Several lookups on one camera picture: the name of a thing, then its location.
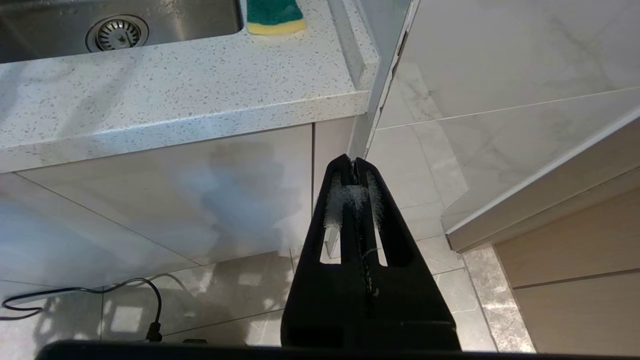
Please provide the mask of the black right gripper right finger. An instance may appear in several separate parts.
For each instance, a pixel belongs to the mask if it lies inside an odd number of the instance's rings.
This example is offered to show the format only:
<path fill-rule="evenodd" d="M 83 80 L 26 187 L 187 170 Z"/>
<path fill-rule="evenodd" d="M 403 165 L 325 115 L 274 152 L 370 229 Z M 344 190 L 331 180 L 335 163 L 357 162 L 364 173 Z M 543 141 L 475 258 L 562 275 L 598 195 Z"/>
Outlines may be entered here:
<path fill-rule="evenodd" d="M 380 172 L 358 159 L 365 189 L 358 250 L 365 276 L 364 347 L 459 351 L 457 325 Z"/>

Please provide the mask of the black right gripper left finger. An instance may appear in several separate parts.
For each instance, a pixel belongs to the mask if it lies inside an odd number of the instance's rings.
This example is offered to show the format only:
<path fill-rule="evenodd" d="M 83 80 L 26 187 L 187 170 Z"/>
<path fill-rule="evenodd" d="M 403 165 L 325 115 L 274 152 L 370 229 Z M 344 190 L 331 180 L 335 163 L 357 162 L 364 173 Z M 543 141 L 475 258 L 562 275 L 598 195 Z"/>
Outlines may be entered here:
<path fill-rule="evenodd" d="M 357 349 L 368 312 L 362 261 L 362 190 L 346 155 L 327 165 L 281 319 L 282 347 Z M 325 235 L 340 232 L 340 263 L 322 263 Z"/>

